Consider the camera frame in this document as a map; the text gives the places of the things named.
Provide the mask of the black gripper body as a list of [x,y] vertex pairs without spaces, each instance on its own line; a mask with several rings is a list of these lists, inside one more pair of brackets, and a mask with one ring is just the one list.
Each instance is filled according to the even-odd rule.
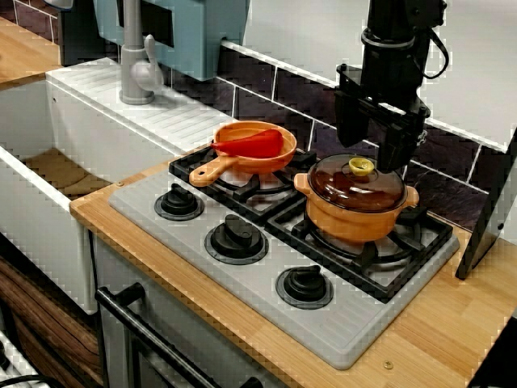
[[395,120],[415,120],[421,125],[430,116],[430,109],[417,96],[422,85],[422,71],[414,60],[410,41],[404,48],[393,44],[369,41],[364,47],[361,68],[345,63],[337,67],[339,84],[343,91],[359,100],[360,111],[385,127]]

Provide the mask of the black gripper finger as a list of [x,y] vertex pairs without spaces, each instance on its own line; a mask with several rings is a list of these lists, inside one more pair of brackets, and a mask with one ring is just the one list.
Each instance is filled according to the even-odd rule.
[[387,127],[380,143],[377,168],[391,172],[406,166],[416,150],[421,135],[421,125],[415,120],[395,120]]
[[360,111],[359,100],[343,91],[336,91],[335,115],[337,136],[344,147],[351,147],[368,136],[369,117]]

